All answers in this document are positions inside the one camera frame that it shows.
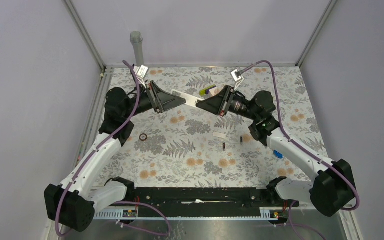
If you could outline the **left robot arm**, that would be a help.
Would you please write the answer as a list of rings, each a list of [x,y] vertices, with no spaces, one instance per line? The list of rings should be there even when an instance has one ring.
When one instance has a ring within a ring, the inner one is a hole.
[[[86,230],[96,213],[120,202],[124,206],[135,200],[135,184],[116,177],[99,190],[92,190],[103,168],[125,145],[135,125],[131,119],[149,110],[164,113],[187,101],[160,89],[154,81],[137,85],[130,98],[120,87],[105,96],[104,121],[91,148],[75,169],[59,185],[50,184],[44,191],[48,218],[55,226],[63,225],[77,232]]]

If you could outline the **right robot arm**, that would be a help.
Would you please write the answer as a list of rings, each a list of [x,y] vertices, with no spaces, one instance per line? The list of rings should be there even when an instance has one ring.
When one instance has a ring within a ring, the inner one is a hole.
[[[340,210],[353,211],[360,205],[351,165],[340,159],[322,157],[293,137],[283,128],[281,119],[275,119],[275,101],[269,91],[257,92],[251,100],[231,86],[225,86],[217,95],[198,101],[196,107],[216,116],[233,113],[252,120],[249,132],[265,147],[280,153],[303,173],[309,182],[278,177],[267,189],[267,201],[273,206],[285,200],[312,204],[321,214],[331,217]]]

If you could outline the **white battery cover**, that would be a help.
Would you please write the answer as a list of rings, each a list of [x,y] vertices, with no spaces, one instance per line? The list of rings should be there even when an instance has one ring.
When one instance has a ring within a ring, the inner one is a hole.
[[[220,133],[220,132],[216,132],[216,131],[213,132],[213,136],[216,138],[221,138],[221,139],[225,139],[227,137],[227,135],[225,133]]]

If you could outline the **white remote control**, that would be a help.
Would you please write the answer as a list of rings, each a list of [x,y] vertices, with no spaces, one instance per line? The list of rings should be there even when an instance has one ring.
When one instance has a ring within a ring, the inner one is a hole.
[[[196,96],[193,96],[193,95],[190,95],[190,94],[187,94],[187,93],[184,93],[184,92],[181,92],[181,91],[178,91],[178,90],[175,90],[175,89],[172,89],[171,90],[171,93],[177,97],[180,97],[180,98],[183,98],[186,100],[186,105],[187,106],[190,106],[190,107],[193,107],[193,108],[196,108],[196,104],[198,102],[201,102],[203,101],[204,99],[202,98],[199,98],[199,97],[196,97]]]

